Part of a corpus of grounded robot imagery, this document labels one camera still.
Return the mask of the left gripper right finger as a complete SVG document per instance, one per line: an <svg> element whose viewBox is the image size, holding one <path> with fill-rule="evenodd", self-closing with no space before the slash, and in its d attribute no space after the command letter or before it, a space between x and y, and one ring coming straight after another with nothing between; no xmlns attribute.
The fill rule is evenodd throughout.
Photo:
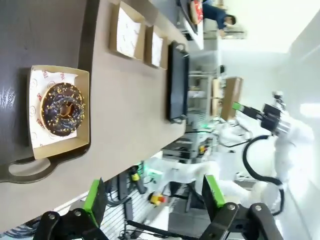
<svg viewBox="0 0 320 240"><path fill-rule="evenodd" d="M202 197L211 223L201 240L226 240L231 233L240 233L245 240L281 240L274 216L262 202L249 208L226 202L213 175L205 175Z"/></svg>

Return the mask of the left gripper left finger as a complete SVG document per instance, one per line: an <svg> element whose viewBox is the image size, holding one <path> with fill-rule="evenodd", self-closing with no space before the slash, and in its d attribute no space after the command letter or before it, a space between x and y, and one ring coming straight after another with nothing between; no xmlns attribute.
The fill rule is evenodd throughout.
<svg viewBox="0 0 320 240"><path fill-rule="evenodd" d="M60 215L56 211L45 212L39 221L34 240L107 240L100 229L107 197L104 181L92 182L82 207Z"/></svg>

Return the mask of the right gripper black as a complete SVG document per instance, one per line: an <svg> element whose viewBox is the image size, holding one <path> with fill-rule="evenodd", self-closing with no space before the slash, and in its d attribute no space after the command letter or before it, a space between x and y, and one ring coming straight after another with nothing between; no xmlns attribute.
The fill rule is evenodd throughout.
<svg viewBox="0 0 320 240"><path fill-rule="evenodd" d="M252 119L261 120L260 126L268 131L276 130L282 113L280 108L267 103L264 104L262 113L253 107L242 105L238 102L232 104L232 109L241 112Z"/></svg>

